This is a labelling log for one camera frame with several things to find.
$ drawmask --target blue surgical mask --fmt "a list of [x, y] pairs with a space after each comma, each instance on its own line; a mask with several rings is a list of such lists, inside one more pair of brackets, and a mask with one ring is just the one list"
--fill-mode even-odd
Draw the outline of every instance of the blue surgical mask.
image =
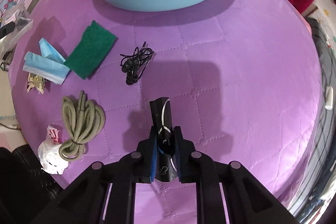
[[40, 49], [42, 56], [32, 52], [26, 53], [23, 70], [61, 85], [70, 71], [63, 65], [65, 59], [44, 38], [40, 40]]

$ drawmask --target screw head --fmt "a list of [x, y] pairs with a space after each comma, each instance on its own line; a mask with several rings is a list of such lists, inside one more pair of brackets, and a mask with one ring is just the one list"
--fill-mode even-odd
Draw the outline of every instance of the screw head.
[[102, 163], [101, 162], [94, 162], [92, 165], [91, 165], [91, 167], [92, 167], [92, 169], [93, 170], [99, 170], [101, 167], [102, 167], [103, 165], [102, 165]]
[[239, 169], [241, 167], [241, 164], [238, 161], [233, 161], [232, 163], [230, 163], [230, 165], [234, 169]]
[[202, 156], [202, 154], [201, 154], [201, 152], [194, 151], [194, 152], [191, 153], [191, 156], [192, 156], [194, 159], [199, 159], [199, 158]]
[[134, 151], [134, 152], [132, 152], [131, 157], [133, 159], [139, 159], [141, 157], [141, 153], [138, 152], [138, 151]]

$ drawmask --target white cable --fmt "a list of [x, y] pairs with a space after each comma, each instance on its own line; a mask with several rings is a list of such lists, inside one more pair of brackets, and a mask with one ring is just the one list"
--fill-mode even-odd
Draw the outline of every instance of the white cable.
[[169, 129], [168, 127], [165, 126], [165, 121], [164, 121], [165, 108], [166, 108], [166, 105], [167, 105], [167, 102], [168, 102], [168, 101], [170, 101], [169, 98], [165, 101], [165, 104], [163, 105], [163, 108], [162, 108], [162, 113], [161, 113], [162, 127], [161, 127], [160, 130], [159, 130], [159, 134], [161, 133], [161, 131], [162, 131], [163, 128], [164, 128], [165, 130], [167, 130], [167, 131], [170, 133], [170, 129]]
[[7, 128], [9, 130], [21, 130], [21, 128], [19, 128], [17, 125], [12, 125], [12, 126], [6, 126], [5, 124], [3, 123], [0, 123], [0, 127], [4, 127], [4, 128]]
[[[168, 99], [165, 101], [165, 103], [164, 103], [164, 105], [163, 105], [163, 108], [162, 108], [162, 112], [161, 112], [161, 123], [162, 123], [162, 127], [161, 127], [160, 130], [159, 130], [159, 134], [161, 133], [162, 129], [165, 129], [165, 130], [167, 130], [167, 131], [170, 133], [170, 129], [169, 129], [168, 127], [165, 126], [165, 119], [164, 119], [166, 105], [167, 105], [167, 102], [169, 102], [169, 101], [170, 101], [170, 99], [168, 98]], [[172, 157], [170, 157], [170, 163], [171, 163], [173, 169], [177, 172]]]
[[173, 162], [173, 158], [172, 157], [170, 157], [170, 163], [171, 163], [171, 165], [173, 166], [173, 169], [177, 172], [177, 170], [176, 170], [176, 167], [175, 167], [175, 165], [174, 165], [174, 162]]

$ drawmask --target green scouring pad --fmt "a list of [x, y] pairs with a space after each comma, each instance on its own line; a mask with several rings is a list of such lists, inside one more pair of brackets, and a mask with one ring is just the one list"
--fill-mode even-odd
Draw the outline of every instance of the green scouring pad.
[[102, 63], [116, 39], [115, 35], [92, 21], [64, 65], [85, 79]]

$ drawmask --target coiled khaki rope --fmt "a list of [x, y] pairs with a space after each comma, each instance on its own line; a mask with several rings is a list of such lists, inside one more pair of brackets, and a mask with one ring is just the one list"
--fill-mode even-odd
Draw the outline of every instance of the coiled khaki rope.
[[62, 117], [71, 138], [58, 151], [64, 160], [77, 160], [85, 152], [85, 143], [91, 141], [104, 126], [103, 109], [86, 99], [84, 91], [80, 92], [77, 105], [69, 97], [63, 97]]

